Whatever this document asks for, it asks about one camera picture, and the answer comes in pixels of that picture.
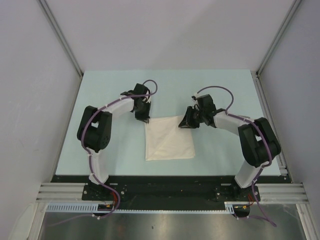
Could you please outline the white cloth napkin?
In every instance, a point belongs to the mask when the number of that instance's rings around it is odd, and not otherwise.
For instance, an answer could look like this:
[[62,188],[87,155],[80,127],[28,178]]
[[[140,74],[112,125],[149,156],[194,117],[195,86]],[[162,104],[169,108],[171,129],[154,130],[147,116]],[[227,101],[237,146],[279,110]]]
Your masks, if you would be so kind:
[[179,128],[183,116],[151,118],[144,125],[145,160],[165,161],[192,159],[195,147],[192,132],[188,128]]

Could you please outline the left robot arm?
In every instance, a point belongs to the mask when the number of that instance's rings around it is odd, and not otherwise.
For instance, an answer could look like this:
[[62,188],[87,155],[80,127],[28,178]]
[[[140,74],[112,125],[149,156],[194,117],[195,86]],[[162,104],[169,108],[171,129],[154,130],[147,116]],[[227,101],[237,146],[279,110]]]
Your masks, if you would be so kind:
[[125,113],[134,113],[136,120],[148,124],[151,96],[154,94],[145,83],[137,83],[134,89],[122,92],[118,99],[101,108],[89,105],[84,109],[76,136],[87,152],[89,180],[96,184],[93,194],[98,199],[105,200],[111,193],[111,188],[104,184],[109,174],[101,161],[100,154],[110,143],[113,120]]

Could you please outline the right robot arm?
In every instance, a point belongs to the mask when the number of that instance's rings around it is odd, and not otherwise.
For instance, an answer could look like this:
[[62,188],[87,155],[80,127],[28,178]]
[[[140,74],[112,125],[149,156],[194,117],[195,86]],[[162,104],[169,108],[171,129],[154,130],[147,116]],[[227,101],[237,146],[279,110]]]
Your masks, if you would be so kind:
[[281,153],[280,143],[264,117],[251,119],[231,114],[223,108],[217,109],[209,94],[194,96],[193,100],[195,104],[187,107],[178,127],[197,129],[200,124],[206,124],[239,137],[244,162],[234,177],[236,185],[230,188],[230,194],[235,200],[242,201],[249,194],[248,187],[257,181],[263,169],[270,166]]

